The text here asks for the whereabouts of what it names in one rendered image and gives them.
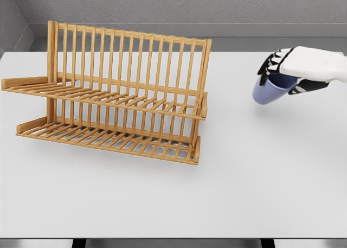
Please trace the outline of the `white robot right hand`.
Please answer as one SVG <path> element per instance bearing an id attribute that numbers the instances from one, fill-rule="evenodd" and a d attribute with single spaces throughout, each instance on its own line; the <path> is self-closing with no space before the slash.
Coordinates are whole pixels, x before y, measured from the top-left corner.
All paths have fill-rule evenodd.
<path id="1" fill-rule="evenodd" d="M 289 95 L 326 88 L 333 81 L 333 66 L 338 53 L 297 46 L 282 48 L 271 54 L 262 64 L 258 75 L 283 74 L 301 81 Z"/>

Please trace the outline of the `blue cup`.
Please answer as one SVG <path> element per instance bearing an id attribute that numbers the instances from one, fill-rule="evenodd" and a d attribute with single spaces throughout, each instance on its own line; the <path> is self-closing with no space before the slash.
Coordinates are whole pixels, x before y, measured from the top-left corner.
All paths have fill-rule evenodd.
<path id="1" fill-rule="evenodd" d="M 253 89 L 253 99 L 259 104 L 273 102 L 288 93 L 298 78 L 283 74 L 261 75 Z"/>

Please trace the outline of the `wooden two-tier dish rack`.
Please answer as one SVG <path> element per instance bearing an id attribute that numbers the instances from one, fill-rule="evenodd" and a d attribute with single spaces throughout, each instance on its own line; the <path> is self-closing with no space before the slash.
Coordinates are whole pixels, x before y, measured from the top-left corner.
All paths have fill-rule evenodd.
<path id="1" fill-rule="evenodd" d="M 19 136 L 198 164 L 211 44 L 49 21 L 46 76 L 1 86 L 47 100 Z"/>

